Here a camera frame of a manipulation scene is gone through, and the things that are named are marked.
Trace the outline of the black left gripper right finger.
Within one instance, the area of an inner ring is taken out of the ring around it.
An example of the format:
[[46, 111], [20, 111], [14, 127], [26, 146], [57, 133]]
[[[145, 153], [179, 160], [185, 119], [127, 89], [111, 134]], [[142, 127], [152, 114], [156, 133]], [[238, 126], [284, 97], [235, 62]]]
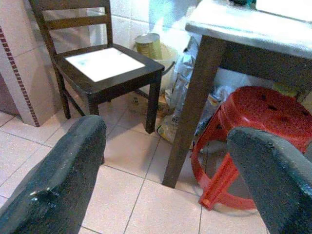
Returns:
[[270, 234], [312, 234], [312, 162], [287, 140], [249, 127], [231, 129], [227, 146]]

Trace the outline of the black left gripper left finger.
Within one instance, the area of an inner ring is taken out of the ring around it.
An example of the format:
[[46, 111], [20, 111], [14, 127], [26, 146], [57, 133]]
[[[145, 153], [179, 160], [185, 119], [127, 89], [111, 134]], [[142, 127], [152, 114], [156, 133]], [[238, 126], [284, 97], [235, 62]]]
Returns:
[[77, 120], [0, 208], [0, 234], [78, 234], [104, 162], [106, 123]]

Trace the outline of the red plastic stool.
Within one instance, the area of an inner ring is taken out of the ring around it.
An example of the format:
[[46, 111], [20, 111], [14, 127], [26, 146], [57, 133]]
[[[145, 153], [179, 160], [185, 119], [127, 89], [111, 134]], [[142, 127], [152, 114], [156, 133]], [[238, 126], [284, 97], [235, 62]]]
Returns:
[[237, 126], [273, 133], [302, 153], [312, 142], [312, 115], [294, 98], [262, 86], [236, 89], [214, 113], [191, 155], [194, 176], [203, 190], [199, 203], [208, 210], [216, 203], [240, 210], [256, 208], [252, 199], [227, 192], [239, 175], [230, 154], [226, 154], [213, 178], [207, 176], [198, 160], [198, 153], [206, 143], [212, 140], [225, 142], [228, 132]]

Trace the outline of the dark wooden chair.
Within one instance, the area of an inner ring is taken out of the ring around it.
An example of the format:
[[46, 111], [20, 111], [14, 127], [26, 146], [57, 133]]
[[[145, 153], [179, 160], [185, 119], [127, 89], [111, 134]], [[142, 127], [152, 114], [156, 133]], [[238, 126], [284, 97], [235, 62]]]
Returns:
[[[67, 91], [67, 83], [85, 99], [88, 113], [98, 115], [104, 102], [149, 86], [145, 130], [155, 129], [158, 98], [164, 66], [138, 52], [113, 42], [110, 0], [29, 0], [55, 70], [64, 114], [70, 118], [70, 105], [81, 108]], [[44, 12], [103, 8], [98, 16], [46, 20]], [[104, 24], [107, 43], [64, 53], [55, 49], [51, 31]]]

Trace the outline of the white printed plastic bag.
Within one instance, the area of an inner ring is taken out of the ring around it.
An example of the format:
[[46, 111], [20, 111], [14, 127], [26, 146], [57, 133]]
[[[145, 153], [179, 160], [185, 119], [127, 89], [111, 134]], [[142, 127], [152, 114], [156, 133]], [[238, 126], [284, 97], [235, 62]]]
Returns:
[[167, 115], [156, 128], [156, 132], [169, 143], [173, 143], [179, 125], [179, 116]]

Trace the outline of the dark wooden dining table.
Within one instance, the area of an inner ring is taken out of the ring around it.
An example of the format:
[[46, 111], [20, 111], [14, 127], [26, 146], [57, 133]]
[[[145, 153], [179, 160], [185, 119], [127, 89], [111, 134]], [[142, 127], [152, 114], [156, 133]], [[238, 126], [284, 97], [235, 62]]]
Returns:
[[175, 187], [218, 68], [312, 91], [312, 21], [201, 0], [187, 31], [202, 36], [163, 178]]

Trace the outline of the silver plastic bag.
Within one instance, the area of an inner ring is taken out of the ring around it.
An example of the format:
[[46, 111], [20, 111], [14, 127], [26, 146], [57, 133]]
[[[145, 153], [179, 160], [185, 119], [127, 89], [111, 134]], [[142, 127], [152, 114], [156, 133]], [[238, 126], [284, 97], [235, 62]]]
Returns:
[[[176, 132], [176, 128], [179, 124], [179, 118], [182, 114], [198, 49], [199, 45], [196, 39], [191, 36], [187, 47], [176, 61], [170, 84], [165, 90], [165, 98], [169, 104], [170, 113], [168, 126], [170, 127], [170, 130], [173, 130], [174, 132]], [[206, 100], [203, 113], [196, 127], [196, 136], [203, 133], [210, 118], [213, 116], [217, 108], [233, 91], [234, 89], [232, 87], [226, 85], [217, 85], [213, 87]]]

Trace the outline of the white plastic bucket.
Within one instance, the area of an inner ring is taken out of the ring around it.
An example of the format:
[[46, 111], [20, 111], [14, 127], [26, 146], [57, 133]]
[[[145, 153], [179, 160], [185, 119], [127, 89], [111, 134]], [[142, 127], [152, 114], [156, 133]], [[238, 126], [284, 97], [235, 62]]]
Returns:
[[166, 88], [171, 82], [171, 76], [174, 70], [175, 63], [178, 58], [178, 51], [175, 48], [172, 48], [164, 43], [160, 44], [162, 59], [156, 61], [162, 64], [165, 69], [162, 73], [161, 86], [160, 86], [160, 94], [164, 94]]

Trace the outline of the open metal tin can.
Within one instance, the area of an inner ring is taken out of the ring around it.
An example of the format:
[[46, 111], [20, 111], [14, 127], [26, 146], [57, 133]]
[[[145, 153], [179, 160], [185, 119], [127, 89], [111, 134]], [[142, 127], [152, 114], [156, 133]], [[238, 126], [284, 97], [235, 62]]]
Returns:
[[147, 33], [135, 38], [137, 51], [151, 59], [162, 59], [160, 45], [160, 35], [156, 33]]

